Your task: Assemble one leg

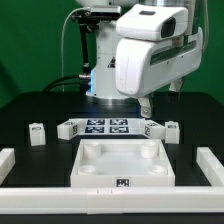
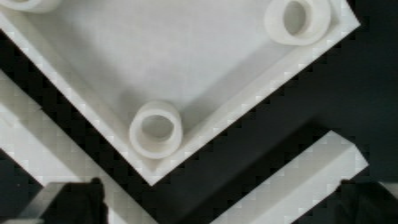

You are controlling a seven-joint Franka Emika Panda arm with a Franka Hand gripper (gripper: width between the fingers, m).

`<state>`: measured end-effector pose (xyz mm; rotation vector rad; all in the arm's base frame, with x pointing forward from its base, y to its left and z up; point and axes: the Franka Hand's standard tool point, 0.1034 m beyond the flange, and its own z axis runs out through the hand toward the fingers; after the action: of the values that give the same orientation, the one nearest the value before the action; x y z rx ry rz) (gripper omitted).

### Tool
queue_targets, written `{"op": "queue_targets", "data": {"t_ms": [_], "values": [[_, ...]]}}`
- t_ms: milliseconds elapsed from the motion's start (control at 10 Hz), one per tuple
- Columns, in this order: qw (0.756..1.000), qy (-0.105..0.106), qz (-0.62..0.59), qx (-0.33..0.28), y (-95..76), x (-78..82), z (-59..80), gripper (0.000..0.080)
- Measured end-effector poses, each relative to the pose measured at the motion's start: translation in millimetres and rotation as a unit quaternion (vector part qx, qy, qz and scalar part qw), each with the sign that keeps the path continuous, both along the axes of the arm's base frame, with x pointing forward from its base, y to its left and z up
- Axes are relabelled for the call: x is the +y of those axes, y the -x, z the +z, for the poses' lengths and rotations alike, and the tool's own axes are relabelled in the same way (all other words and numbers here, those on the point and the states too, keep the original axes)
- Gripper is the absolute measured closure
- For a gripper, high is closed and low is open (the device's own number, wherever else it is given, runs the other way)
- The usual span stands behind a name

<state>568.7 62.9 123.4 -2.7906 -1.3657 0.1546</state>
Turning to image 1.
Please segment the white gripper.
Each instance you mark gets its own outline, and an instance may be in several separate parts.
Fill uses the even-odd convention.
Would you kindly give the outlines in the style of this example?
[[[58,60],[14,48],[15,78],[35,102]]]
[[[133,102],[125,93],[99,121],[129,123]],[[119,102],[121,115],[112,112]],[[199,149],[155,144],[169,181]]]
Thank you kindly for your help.
[[[180,92],[182,77],[200,66],[202,40],[201,28],[188,37],[185,46],[177,48],[171,39],[149,42],[123,38],[116,52],[116,88],[122,95],[139,98],[141,116],[151,118],[153,107],[147,94],[169,83],[170,91]]]

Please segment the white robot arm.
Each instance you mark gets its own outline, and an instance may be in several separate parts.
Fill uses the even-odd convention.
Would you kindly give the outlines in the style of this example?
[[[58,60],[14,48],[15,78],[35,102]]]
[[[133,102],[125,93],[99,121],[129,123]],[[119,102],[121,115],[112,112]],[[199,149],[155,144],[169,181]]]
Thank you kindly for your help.
[[[108,104],[136,99],[152,116],[151,97],[164,87],[178,96],[208,44],[207,0],[76,0],[81,37],[96,34],[96,65],[82,44],[87,96]]]

